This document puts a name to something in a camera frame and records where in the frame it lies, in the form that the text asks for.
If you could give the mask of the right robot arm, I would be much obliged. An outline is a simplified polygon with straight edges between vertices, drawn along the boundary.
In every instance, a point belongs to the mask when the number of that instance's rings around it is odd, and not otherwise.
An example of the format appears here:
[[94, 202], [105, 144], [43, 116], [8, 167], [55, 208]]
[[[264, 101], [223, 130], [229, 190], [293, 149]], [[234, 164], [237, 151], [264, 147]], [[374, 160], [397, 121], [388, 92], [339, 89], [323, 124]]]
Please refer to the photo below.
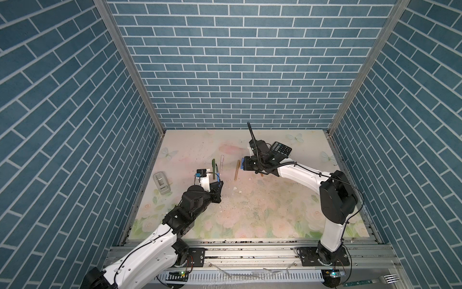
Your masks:
[[331, 265], [342, 255], [344, 233], [354, 216], [358, 198], [346, 175], [341, 171], [322, 172], [289, 158], [292, 149], [282, 143], [272, 146], [263, 140], [249, 141], [251, 156], [242, 159], [241, 168], [256, 174], [286, 178], [319, 194], [321, 212], [326, 218], [316, 250], [323, 265]]

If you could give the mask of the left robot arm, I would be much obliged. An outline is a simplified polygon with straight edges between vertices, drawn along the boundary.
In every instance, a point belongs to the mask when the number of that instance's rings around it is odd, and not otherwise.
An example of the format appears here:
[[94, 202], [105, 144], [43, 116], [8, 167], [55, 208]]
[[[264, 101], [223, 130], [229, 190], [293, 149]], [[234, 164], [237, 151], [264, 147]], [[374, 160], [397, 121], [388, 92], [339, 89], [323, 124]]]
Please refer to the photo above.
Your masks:
[[182, 237], [211, 203], [221, 202], [222, 180], [192, 185], [162, 220], [162, 224], [130, 253], [103, 270], [92, 268], [83, 278], [82, 289], [141, 289], [163, 271], [182, 265], [189, 245]]

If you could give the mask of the pink pen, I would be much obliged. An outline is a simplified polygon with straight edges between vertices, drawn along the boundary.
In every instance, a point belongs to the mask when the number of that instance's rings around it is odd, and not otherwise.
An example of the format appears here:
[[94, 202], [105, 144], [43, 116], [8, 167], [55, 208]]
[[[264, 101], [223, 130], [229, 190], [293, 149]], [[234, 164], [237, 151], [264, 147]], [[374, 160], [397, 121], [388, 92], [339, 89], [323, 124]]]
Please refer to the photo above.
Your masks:
[[225, 163], [225, 156], [224, 156], [224, 155], [221, 155], [221, 157], [220, 157], [220, 166], [219, 166], [220, 176], [221, 176], [221, 174], [223, 173], [223, 166], [224, 166], [224, 163]]

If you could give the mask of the blue pen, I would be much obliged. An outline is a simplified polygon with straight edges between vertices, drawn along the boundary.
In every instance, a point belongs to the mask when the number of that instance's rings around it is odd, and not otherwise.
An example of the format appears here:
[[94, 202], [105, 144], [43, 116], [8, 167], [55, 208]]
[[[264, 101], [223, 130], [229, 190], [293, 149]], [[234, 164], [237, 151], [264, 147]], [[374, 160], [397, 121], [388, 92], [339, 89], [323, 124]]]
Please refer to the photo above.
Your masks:
[[220, 174], [219, 174], [219, 170], [218, 170], [218, 165], [215, 164], [215, 175], [217, 176], [217, 179], [218, 179], [218, 182], [220, 182]]

